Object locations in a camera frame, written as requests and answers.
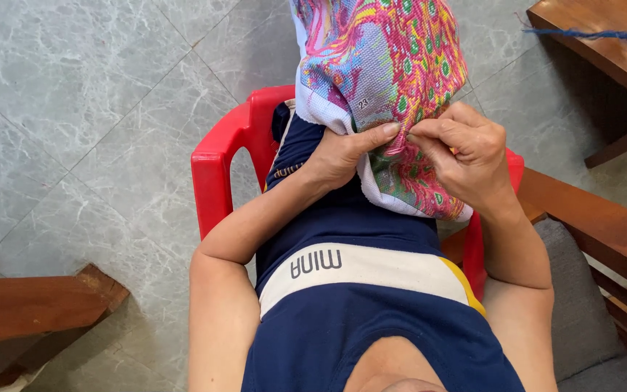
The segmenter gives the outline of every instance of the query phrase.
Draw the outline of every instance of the white stripe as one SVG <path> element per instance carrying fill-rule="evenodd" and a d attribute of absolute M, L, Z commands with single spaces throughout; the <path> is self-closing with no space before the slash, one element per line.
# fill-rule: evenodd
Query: white stripe
<path fill-rule="evenodd" d="M 461 282 L 433 254 L 323 243 L 302 248 L 275 269 L 259 298 L 261 320 L 268 310 L 293 292 L 346 282 L 434 294 L 468 305 Z"/>

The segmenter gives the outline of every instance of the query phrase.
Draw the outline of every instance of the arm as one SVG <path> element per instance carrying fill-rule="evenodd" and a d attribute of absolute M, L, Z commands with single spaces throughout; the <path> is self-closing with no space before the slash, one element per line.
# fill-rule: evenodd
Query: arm
<path fill-rule="evenodd" d="M 190 264 L 190 392 L 236 392 L 260 324 L 246 273 L 260 245 L 292 218 L 355 174 L 360 156 L 398 133 L 392 126 L 351 136 L 326 130 L 309 160 L 272 190 L 224 218 L 197 247 Z"/>
<path fill-rule="evenodd" d="M 492 332 L 527 392 L 555 392 L 550 261 L 509 182 L 504 129 L 456 103 L 410 134 L 449 193 L 481 214 L 488 273 L 483 306 Z"/>

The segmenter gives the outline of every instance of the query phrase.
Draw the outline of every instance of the woman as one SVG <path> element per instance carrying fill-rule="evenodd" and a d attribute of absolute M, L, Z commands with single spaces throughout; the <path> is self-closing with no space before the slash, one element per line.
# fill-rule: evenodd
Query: woman
<path fill-rule="evenodd" d="M 273 173 L 306 163 L 271 173 L 193 256 L 191 392 L 557 390 L 548 255 L 511 188 L 504 129 L 456 103 L 408 138 L 481 214 L 482 303 L 433 220 L 361 194 L 357 161 L 397 133 L 338 136 L 292 118 Z M 254 289 L 244 265 L 256 253 Z"/>

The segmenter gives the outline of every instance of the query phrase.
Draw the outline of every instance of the finger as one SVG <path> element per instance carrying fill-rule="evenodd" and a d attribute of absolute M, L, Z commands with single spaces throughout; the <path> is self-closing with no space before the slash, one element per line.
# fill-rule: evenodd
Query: finger
<path fill-rule="evenodd" d="M 478 128 L 490 123 L 490 120 L 483 117 L 472 106 L 463 102 L 457 102 L 448 107 L 447 111 L 439 116 L 439 119 L 450 119 L 466 124 L 467 126 Z"/>
<path fill-rule="evenodd" d="M 363 154 L 393 140 L 400 129 L 401 124 L 399 123 L 386 123 L 361 133 L 355 133 L 347 138 L 351 138 L 355 150 Z"/>
<path fill-rule="evenodd" d="M 415 135 L 408 135 L 406 140 L 420 147 L 420 151 L 435 165 L 438 171 L 441 172 L 451 165 L 456 165 L 456 158 L 441 140 Z"/>
<path fill-rule="evenodd" d="M 442 140 L 447 146 L 459 151 L 475 139 L 476 130 L 451 119 L 426 119 L 410 129 L 411 135 Z"/>

